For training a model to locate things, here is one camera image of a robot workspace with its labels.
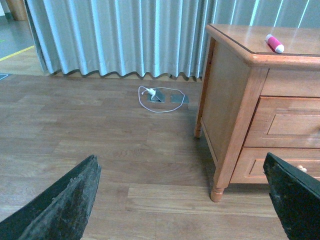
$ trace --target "dresser top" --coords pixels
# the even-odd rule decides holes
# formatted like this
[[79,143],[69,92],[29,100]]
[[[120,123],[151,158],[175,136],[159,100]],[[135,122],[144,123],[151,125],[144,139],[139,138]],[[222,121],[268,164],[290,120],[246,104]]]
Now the dresser top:
[[[206,31],[248,65],[320,70],[319,28],[209,24]],[[283,53],[275,53],[268,46],[268,34],[284,45]]]

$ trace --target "pink lint roller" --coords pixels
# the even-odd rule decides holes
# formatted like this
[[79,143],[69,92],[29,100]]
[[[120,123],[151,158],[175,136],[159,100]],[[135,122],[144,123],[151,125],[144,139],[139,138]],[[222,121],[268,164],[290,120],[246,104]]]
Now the pink lint roller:
[[265,38],[265,41],[267,44],[271,46],[271,48],[278,54],[282,53],[285,50],[285,47],[282,45],[281,42],[279,42],[278,39],[276,39],[271,34],[268,34]]

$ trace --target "drawer knob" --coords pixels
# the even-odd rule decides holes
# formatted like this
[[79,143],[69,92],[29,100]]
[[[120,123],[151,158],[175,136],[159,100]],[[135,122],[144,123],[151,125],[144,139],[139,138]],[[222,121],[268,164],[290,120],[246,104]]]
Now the drawer knob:
[[300,169],[302,172],[306,173],[307,169],[304,168],[302,165],[296,166],[297,169]]

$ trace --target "curtain fold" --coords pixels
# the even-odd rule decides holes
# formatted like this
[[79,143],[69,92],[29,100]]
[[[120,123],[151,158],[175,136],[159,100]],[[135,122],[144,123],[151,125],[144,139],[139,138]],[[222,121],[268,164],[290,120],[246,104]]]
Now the curtain fold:
[[25,0],[42,68],[202,75],[208,23],[320,27],[318,0]]

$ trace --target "dresser leg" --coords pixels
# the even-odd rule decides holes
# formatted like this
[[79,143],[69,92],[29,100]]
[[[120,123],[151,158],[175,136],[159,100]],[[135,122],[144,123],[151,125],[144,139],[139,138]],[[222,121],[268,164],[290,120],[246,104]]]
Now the dresser leg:
[[196,124],[194,128],[194,136],[199,139],[202,134],[202,128],[201,128],[201,123]]
[[219,202],[224,194],[224,190],[224,188],[217,188],[214,186],[210,194],[211,200],[215,203]]

